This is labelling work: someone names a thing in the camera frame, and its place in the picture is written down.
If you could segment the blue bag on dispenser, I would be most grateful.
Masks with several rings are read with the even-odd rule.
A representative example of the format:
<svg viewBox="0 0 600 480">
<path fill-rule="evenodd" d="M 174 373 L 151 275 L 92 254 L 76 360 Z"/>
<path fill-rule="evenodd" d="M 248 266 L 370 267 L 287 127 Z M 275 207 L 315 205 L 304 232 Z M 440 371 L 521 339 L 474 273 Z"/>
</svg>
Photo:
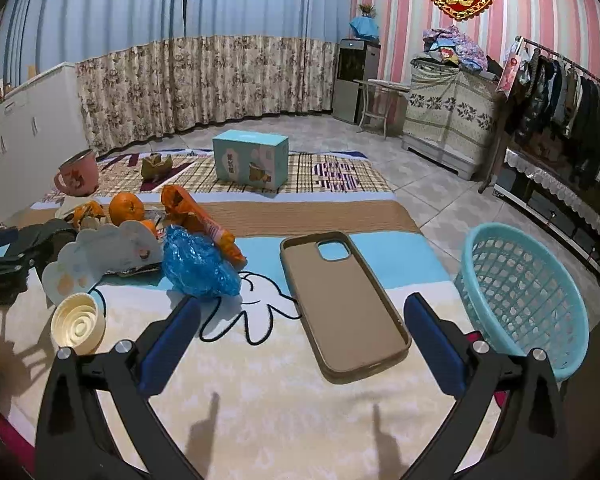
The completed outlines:
<svg viewBox="0 0 600 480">
<path fill-rule="evenodd" d="M 349 26 L 355 38 L 371 42 L 379 41 L 379 27 L 371 16 L 356 16 L 352 18 Z"/>
</svg>

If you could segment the orange snack wrapper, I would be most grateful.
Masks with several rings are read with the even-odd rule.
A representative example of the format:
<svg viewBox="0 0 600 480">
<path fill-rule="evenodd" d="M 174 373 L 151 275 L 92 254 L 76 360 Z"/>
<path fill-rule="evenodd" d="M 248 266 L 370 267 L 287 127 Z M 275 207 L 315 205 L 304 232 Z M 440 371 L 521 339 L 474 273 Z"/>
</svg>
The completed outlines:
<svg viewBox="0 0 600 480">
<path fill-rule="evenodd" d="M 189 233 L 207 235 L 235 270 L 241 271 L 246 266 L 247 258 L 236 245 L 234 235 L 216 222 L 185 188 L 166 184 L 160 198 L 166 211 L 166 220 L 171 224 L 177 224 Z"/>
</svg>

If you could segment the grey water dispenser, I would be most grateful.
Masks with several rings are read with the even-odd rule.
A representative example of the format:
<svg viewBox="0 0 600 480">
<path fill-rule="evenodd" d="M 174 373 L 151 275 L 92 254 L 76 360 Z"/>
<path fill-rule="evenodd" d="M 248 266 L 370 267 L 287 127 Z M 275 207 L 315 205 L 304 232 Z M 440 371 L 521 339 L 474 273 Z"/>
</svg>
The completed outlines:
<svg viewBox="0 0 600 480">
<path fill-rule="evenodd" d="M 363 39 L 341 39 L 332 116 L 336 119 L 357 124 L 362 113 L 362 81 L 375 79 L 378 74 L 380 44 Z"/>
</svg>

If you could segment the cloth-covered cabinet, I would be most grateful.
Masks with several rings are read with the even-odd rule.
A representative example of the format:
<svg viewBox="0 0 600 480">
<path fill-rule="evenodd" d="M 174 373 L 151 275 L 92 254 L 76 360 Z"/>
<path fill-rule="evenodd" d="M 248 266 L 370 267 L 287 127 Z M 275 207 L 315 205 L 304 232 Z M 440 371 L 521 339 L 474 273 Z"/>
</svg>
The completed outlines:
<svg viewBox="0 0 600 480">
<path fill-rule="evenodd" d="M 402 148 L 472 179 L 486 162 L 495 134 L 495 76 L 423 55 L 411 66 Z"/>
</svg>

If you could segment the blue plastic bag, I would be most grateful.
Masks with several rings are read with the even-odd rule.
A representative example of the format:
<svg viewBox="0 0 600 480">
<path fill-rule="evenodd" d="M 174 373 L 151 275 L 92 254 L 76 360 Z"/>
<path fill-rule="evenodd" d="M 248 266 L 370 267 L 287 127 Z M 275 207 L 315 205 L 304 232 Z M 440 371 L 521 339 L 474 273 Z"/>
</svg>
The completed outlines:
<svg viewBox="0 0 600 480">
<path fill-rule="evenodd" d="M 181 226 L 166 227 L 161 266 L 163 275 L 184 295 L 211 300 L 240 293 L 238 272 L 212 240 Z"/>
</svg>

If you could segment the small metal folding table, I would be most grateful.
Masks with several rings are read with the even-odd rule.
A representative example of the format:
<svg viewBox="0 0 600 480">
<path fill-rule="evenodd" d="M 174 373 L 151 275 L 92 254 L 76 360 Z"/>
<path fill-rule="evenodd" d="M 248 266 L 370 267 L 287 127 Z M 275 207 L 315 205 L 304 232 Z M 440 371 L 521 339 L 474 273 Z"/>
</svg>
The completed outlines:
<svg viewBox="0 0 600 480">
<path fill-rule="evenodd" d="M 392 103 L 397 98 L 406 98 L 411 87 L 408 84 L 383 79 L 355 79 L 354 82 L 362 96 L 358 130 L 364 131 L 367 126 L 377 122 L 382 138 L 387 140 Z"/>
</svg>

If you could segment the clothes rack with garments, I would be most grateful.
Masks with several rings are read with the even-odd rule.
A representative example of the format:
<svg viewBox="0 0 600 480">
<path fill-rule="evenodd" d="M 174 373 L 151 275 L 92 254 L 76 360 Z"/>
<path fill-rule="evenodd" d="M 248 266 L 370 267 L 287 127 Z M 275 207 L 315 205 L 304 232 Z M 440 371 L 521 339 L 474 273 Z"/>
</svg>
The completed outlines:
<svg viewBox="0 0 600 480">
<path fill-rule="evenodd" d="M 496 93 L 500 100 L 495 148 L 479 193 L 491 184 L 496 168 L 504 162 L 511 122 L 516 122 L 516 131 L 525 138 L 548 129 L 571 140 L 576 119 L 588 110 L 598 111 L 600 78 L 570 58 L 518 36 Z"/>
</svg>

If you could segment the whole orange fruit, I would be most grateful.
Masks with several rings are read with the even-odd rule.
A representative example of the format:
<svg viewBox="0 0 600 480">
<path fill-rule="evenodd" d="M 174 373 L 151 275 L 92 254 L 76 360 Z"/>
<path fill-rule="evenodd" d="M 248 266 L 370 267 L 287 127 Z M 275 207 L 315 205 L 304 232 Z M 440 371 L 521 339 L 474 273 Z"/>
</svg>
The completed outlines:
<svg viewBox="0 0 600 480">
<path fill-rule="evenodd" d="M 109 203 L 109 218 L 115 226 L 129 220 L 143 221 L 145 207 L 143 202 L 133 193 L 118 193 Z"/>
</svg>

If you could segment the teal cardboard box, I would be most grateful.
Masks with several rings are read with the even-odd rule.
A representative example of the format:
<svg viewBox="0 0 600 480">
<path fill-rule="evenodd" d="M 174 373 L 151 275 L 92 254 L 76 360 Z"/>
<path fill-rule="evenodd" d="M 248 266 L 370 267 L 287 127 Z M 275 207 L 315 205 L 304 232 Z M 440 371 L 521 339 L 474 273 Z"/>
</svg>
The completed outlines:
<svg viewBox="0 0 600 480">
<path fill-rule="evenodd" d="M 227 130 L 212 148 L 220 181 L 277 191 L 288 180 L 289 139 L 282 134 Z"/>
</svg>

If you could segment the white cabinet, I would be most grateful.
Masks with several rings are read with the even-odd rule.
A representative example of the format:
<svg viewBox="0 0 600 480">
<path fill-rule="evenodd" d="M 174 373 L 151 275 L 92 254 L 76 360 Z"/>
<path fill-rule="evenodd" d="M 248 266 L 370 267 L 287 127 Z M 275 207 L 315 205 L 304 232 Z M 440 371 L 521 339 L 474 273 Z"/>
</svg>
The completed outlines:
<svg viewBox="0 0 600 480">
<path fill-rule="evenodd" d="M 60 165 L 88 148 L 76 66 L 61 63 L 0 103 L 0 223 L 54 187 Z"/>
</svg>

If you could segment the pile of folded clothes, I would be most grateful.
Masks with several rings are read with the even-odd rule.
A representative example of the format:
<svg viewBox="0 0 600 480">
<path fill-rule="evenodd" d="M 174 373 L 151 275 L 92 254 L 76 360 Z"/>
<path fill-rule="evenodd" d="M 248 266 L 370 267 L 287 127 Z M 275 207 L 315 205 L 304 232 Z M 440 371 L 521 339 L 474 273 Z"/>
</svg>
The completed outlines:
<svg viewBox="0 0 600 480">
<path fill-rule="evenodd" d="M 424 51 L 441 62 L 451 62 L 473 72 L 488 69 L 484 51 L 455 25 L 426 29 L 422 33 L 422 43 Z"/>
</svg>

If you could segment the brown phone case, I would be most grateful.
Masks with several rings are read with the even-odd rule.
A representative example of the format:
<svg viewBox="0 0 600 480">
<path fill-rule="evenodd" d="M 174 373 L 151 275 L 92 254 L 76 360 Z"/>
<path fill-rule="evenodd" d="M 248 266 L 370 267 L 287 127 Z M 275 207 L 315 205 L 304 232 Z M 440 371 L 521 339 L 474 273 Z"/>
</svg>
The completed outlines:
<svg viewBox="0 0 600 480">
<path fill-rule="evenodd" d="M 329 382 L 356 382 L 407 357 L 411 336 L 349 235 L 285 238 L 280 261 L 318 367 Z"/>
</svg>

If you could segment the patterned table blanket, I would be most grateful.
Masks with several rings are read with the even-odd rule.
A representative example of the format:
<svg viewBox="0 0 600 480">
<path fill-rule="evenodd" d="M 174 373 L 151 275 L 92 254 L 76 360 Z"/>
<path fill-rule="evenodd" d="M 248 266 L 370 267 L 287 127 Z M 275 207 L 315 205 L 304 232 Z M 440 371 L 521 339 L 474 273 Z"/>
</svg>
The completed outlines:
<svg viewBox="0 0 600 480">
<path fill-rule="evenodd" d="M 389 479 L 400 476 L 452 405 L 416 348 L 388 370 L 347 384 L 318 367 L 280 243 L 338 231 L 358 248 L 396 308 L 419 292 L 470 330 L 434 248 L 363 155 L 298 153 L 276 192 L 223 183 L 209 153 L 175 155 L 176 184 L 235 235 L 247 258 L 238 296 L 201 306 L 201 323 L 151 406 L 190 462 L 210 479 Z M 52 304 L 32 269 L 28 288 L 0 307 L 0 411 L 33 441 L 56 347 Z M 159 263 L 107 274 L 87 292 L 106 318 L 97 350 L 166 318 L 181 293 Z"/>
</svg>

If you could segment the blue floral curtain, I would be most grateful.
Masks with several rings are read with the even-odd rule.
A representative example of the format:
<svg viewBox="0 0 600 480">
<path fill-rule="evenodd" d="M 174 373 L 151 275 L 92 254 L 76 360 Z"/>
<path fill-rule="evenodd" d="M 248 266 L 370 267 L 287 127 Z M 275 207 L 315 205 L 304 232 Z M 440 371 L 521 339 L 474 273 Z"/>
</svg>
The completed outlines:
<svg viewBox="0 0 600 480">
<path fill-rule="evenodd" d="M 0 82 L 70 63 L 99 154 L 332 106 L 351 0 L 6 0 Z"/>
</svg>

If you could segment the orange peel piece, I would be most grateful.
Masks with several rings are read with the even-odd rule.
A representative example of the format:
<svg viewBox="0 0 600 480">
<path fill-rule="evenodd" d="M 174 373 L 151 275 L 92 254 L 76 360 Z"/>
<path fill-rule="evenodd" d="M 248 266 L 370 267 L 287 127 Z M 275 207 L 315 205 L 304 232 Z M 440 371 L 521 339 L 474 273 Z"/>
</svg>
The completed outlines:
<svg viewBox="0 0 600 480">
<path fill-rule="evenodd" d="M 107 223 L 104 207 L 96 200 L 77 206 L 73 211 L 72 224 L 78 230 L 98 230 Z"/>
</svg>

